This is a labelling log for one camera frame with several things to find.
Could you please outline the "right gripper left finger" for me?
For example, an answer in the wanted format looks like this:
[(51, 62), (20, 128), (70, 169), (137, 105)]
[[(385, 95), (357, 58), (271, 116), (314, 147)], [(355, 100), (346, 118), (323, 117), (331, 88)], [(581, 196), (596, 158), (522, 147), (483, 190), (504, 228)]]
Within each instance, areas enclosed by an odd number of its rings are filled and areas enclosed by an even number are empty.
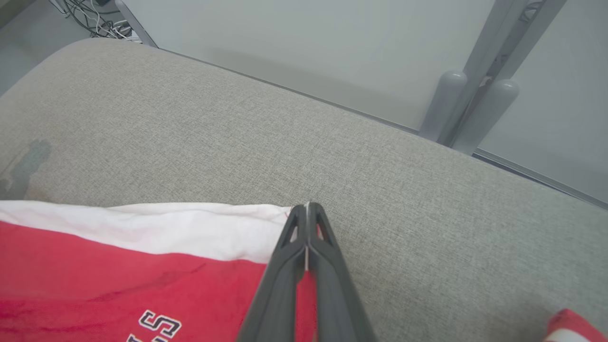
[(305, 272), (306, 207), (293, 207), (260, 285), (246, 314), (237, 342), (294, 342), (297, 286)]

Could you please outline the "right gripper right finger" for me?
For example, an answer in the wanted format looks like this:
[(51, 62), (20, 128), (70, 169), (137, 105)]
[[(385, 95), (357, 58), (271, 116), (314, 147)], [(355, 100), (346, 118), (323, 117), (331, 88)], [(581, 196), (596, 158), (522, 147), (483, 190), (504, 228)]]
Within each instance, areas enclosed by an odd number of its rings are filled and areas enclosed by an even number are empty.
[(316, 281), (320, 342), (375, 342), (376, 334), (319, 203), (306, 204), (307, 245)]

